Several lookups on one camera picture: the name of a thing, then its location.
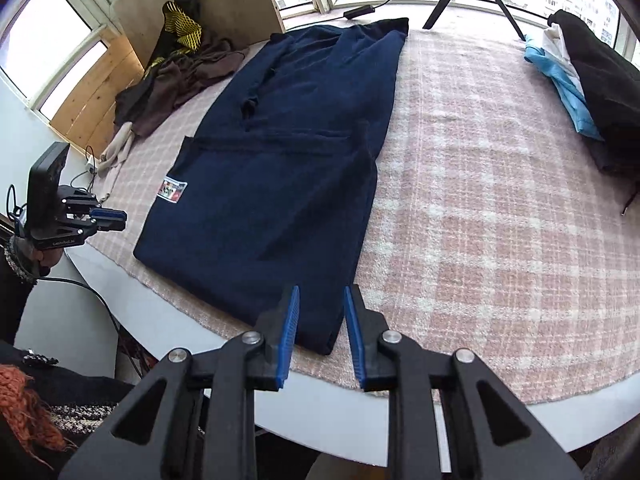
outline clothing label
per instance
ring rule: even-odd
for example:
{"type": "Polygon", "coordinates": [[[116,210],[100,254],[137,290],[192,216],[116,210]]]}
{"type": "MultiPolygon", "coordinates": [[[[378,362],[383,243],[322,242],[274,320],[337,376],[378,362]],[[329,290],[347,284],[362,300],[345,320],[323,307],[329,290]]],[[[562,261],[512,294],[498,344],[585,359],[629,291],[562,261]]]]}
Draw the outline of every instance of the clothing label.
{"type": "Polygon", "coordinates": [[[186,182],[178,182],[168,176],[162,181],[162,186],[158,190],[158,196],[164,198],[167,202],[176,203],[180,200],[184,188],[187,187],[186,182]]]}

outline pink checkered rug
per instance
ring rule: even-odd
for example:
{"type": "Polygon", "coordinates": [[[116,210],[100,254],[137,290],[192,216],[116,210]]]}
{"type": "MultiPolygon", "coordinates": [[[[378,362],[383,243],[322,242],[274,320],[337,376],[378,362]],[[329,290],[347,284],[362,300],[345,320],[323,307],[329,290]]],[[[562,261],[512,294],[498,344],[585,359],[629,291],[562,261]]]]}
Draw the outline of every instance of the pink checkered rug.
{"type": "MultiPolygon", "coordinates": [[[[523,51],[444,26],[410,31],[356,282],[391,327],[436,351],[471,348],[520,399],[541,402],[640,369],[640,203],[620,216],[631,184],[597,171],[523,51]]],[[[182,138],[225,85],[134,145],[106,203],[127,211],[127,229],[90,243],[232,337],[246,327],[132,255],[182,138]]],[[[296,350],[292,368],[354,388],[346,330],[328,357],[296,350]]]]}

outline white table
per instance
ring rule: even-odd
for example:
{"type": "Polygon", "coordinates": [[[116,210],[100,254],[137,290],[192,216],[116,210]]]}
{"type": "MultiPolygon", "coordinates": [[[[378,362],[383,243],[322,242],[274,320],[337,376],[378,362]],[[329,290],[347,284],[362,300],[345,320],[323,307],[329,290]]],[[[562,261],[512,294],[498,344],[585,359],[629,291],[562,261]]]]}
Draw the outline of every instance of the white table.
{"type": "MultiPolygon", "coordinates": [[[[89,245],[66,253],[113,315],[156,358],[176,347],[192,353],[218,348],[224,339],[179,312],[89,245]]],[[[530,405],[565,450],[584,446],[640,413],[640,374],[591,394],[530,405]]],[[[349,460],[386,465],[388,402],[292,372],[278,392],[256,392],[255,423],[271,433],[349,460]]],[[[444,434],[436,406],[438,437],[444,434]]],[[[450,471],[440,440],[442,469],[450,471]]]]}

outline orange fuzzy fabric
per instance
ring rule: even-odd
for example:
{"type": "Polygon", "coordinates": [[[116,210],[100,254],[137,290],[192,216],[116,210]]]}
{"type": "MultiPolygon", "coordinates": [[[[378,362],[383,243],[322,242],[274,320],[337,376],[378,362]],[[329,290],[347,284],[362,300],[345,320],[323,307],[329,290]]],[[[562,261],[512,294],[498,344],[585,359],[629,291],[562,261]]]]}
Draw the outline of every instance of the orange fuzzy fabric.
{"type": "Polygon", "coordinates": [[[15,366],[0,365],[0,413],[24,450],[43,462],[34,453],[34,443],[56,451],[64,451],[69,443],[51,421],[38,394],[27,388],[31,379],[15,366]]]}

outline white cloth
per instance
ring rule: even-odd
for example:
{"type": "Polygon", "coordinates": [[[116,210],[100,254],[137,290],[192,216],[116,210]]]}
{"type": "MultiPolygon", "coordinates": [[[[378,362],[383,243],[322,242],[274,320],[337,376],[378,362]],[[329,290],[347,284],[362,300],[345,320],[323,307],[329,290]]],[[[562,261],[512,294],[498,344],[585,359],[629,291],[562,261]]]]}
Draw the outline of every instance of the white cloth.
{"type": "Polygon", "coordinates": [[[551,27],[542,31],[542,44],[540,46],[545,49],[547,56],[552,58],[562,67],[571,82],[578,89],[578,92],[584,95],[582,85],[580,84],[580,76],[572,65],[571,57],[566,50],[564,36],[562,35],[562,28],[560,28],[560,25],[552,23],[551,27]]]}
{"type": "Polygon", "coordinates": [[[100,155],[97,171],[100,176],[104,176],[106,173],[104,181],[102,182],[100,197],[98,198],[100,203],[105,202],[105,200],[110,197],[113,185],[120,173],[120,168],[129,156],[134,139],[134,134],[131,131],[131,124],[131,122],[124,123],[118,130],[115,137],[113,137],[113,140],[100,155]]]}

